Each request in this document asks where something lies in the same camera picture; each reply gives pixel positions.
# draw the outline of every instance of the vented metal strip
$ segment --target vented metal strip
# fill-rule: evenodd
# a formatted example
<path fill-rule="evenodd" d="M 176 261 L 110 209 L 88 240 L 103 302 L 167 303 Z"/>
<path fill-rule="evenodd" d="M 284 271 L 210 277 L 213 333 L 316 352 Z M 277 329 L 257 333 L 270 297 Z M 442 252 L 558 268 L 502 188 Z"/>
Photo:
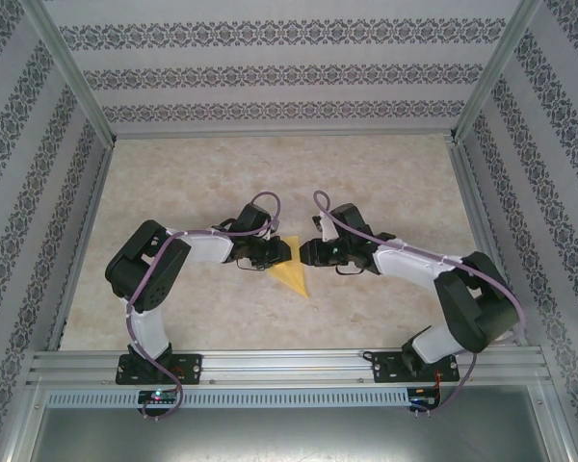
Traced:
<path fill-rule="evenodd" d="M 56 390 L 49 393 L 50 409 L 120 409 L 138 406 L 136 390 Z M 304 408 L 408 406 L 407 388 L 302 390 L 186 390 L 181 407 Z M 169 408 L 170 404 L 150 404 Z"/>

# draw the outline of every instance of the beige marble floor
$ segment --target beige marble floor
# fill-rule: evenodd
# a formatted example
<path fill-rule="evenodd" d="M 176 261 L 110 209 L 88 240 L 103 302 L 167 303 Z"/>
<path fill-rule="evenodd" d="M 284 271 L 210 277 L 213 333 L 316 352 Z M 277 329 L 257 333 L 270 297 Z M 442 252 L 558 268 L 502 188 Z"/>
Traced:
<path fill-rule="evenodd" d="M 448 254 L 474 249 L 441 136 L 119 141 L 62 349 L 126 348 L 104 270 L 144 220 L 207 227 L 273 190 L 283 201 L 279 233 L 306 241 L 318 236 L 318 188 L 333 205 L 357 205 L 377 233 Z M 442 320 L 435 296 L 401 279 L 310 267 L 304 277 L 309 299 L 265 273 L 187 261 L 163 305 L 174 348 L 398 347 Z"/>

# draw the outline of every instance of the damask wall panel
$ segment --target damask wall panel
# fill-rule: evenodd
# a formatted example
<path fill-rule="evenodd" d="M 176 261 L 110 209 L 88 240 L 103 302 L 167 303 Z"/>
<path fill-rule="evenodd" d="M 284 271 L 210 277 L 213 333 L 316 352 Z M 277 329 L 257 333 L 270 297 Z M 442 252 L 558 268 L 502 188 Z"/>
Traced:
<path fill-rule="evenodd" d="M 105 157 L 44 43 L 0 0 L 0 441 L 45 349 Z"/>
<path fill-rule="evenodd" d="M 46 6 L 114 130 L 142 136 L 451 129 L 517 0 Z"/>
<path fill-rule="evenodd" d="M 541 4 L 464 143 L 578 448 L 578 0 Z"/>

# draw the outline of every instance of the enclosure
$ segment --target enclosure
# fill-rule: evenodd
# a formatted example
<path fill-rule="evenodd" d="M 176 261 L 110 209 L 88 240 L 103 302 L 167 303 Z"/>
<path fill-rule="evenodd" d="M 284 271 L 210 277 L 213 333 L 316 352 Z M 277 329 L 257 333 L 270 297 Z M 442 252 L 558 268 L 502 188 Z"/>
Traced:
<path fill-rule="evenodd" d="M 304 243 L 318 189 L 374 233 L 488 255 L 524 336 L 415 420 L 362 355 L 442 322 L 436 296 L 187 260 L 163 316 L 200 382 L 141 423 L 112 257 L 147 219 L 208 228 L 265 190 Z M 0 0 L 0 460 L 435 454 L 578 460 L 578 0 Z"/>

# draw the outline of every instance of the yellow paper triangle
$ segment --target yellow paper triangle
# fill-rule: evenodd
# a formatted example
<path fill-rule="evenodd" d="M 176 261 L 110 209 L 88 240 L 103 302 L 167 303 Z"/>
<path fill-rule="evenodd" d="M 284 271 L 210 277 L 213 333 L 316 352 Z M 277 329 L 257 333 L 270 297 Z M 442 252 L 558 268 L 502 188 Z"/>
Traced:
<path fill-rule="evenodd" d="M 291 260 L 279 263 L 267 269 L 267 272 L 290 287 L 298 294 L 308 298 L 306 287 L 304 286 L 304 271 L 300 261 L 300 238 L 298 236 L 288 236 L 282 238 L 291 247 Z"/>

